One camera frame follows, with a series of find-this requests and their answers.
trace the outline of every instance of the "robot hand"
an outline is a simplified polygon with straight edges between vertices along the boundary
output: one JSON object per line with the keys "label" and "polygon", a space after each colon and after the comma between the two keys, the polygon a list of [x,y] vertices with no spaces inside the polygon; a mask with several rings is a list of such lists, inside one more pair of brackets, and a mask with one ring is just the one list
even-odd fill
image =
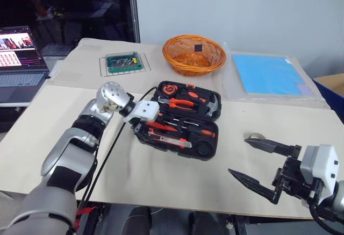
{"label": "robot hand", "polygon": [[308,146],[302,161],[297,160],[301,146],[288,146],[262,137],[245,139],[254,148],[287,156],[282,168],[277,170],[272,185],[274,190],[260,185],[259,181],[232,169],[228,171],[245,187],[277,204],[281,193],[302,200],[310,208],[314,220],[332,234],[342,234],[321,221],[322,217],[343,223],[344,181],[336,181],[339,161],[331,145]]}
{"label": "robot hand", "polygon": [[125,122],[152,122],[159,105],[153,101],[134,103],[133,96],[119,84],[104,84],[49,152],[41,169],[41,183],[26,196],[4,235],[73,234],[75,192],[93,176],[97,167],[94,153],[114,112]]}

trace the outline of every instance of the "black tool case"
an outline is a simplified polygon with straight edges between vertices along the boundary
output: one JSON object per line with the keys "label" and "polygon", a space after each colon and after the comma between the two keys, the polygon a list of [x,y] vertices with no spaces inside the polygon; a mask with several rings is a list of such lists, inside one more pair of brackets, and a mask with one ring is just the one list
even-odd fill
{"label": "black tool case", "polygon": [[[163,81],[151,100],[158,101],[160,113],[155,122],[140,121],[133,127],[140,142],[203,161],[215,155],[219,129],[214,121],[221,114],[221,96],[217,92]],[[161,103],[162,100],[174,102],[174,105]]]}

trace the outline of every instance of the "white wall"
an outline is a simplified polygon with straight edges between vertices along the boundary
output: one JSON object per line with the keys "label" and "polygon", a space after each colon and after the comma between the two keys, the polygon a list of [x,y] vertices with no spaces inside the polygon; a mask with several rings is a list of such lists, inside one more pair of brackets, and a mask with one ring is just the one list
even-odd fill
{"label": "white wall", "polygon": [[137,0],[141,42],[194,33],[231,49],[293,55],[311,76],[344,72],[343,0]]}

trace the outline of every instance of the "blue board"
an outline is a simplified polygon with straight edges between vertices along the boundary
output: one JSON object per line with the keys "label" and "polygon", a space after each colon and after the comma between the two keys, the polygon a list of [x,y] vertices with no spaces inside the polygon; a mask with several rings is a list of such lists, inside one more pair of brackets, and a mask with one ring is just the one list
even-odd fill
{"label": "blue board", "polygon": [[247,93],[312,95],[292,63],[285,57],[236,54],[233,58]]}

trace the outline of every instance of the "laptop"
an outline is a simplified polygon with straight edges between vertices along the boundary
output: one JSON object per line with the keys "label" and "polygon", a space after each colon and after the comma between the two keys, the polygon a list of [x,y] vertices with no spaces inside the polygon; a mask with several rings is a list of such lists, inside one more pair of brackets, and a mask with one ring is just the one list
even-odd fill
{"label": "laptop", "polygon": [[0,28],[0,103],[27,103],[49,70],[28,26]]}

